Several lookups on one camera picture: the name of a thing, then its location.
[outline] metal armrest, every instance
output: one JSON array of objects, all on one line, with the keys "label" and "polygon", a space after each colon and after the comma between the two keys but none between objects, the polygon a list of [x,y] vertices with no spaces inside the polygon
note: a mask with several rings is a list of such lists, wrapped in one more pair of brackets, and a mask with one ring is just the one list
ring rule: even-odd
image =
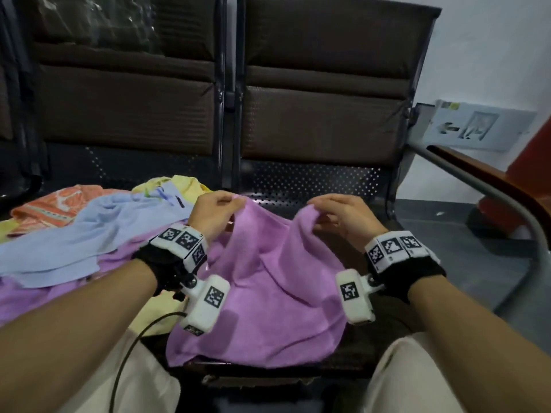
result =
[{"label": "metal armrest", "polygon": [[541,207],[541,203],[534,202],[533,198],[530,200],[526,192],[523,192],[518,186],[506,182],[500,177],[498,171],[490,166],[485,166],[476,159],[434,145],[427,147],[415,141],[408,142],[407,146],[458,180],[508,205],[526,221],[536,243],[536,258],[524,277],[494,310],[501,318],[509,320],[513,312],[526,305],[530,294],[542,285],[545,274],[551,272],[549,241],[542,227],[542,224],[546,223],[546,216],[535,210],[530,211],[528,205],[524,204],[530,202],[531,207],[536,204]]}]

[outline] black cable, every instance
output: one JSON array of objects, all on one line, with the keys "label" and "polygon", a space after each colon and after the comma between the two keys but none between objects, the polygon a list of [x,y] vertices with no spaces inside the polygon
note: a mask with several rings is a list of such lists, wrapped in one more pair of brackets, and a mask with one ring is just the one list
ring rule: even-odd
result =
[{"label": "black cable", "polygon": [[117,394],[117,387],[119,386],[119,381],[121,379],[122,375],[122,369],[125,367],[126,361],[128,361],[128,358],[130,357],[130,353],[134,349],[134,347],[138,344],[141,337],[151,328],[151,326],[155,325],[156,323],[159,323],[162,319],[166,319],[170,316],[182,316],[186,317],[187,314],[184,312],[172,312],[172,313],[166,313],[163,314],[161,317],[155,319],[151,323],[148,324],[148,326],[142,330],[139,335],[134,339],[134,342],[132,342],[132,345],[130,345],[130,348],[128,348],[128,352],[126,353],[125,357],[122,360],[121,366],[119,367],[119,371],[117,372],[117,377],[115,378],[115,383],[113,385],[113,391],[111,392],[111,402],[109,402],[109,413],[114,413],[115,411],[115,395]]}]

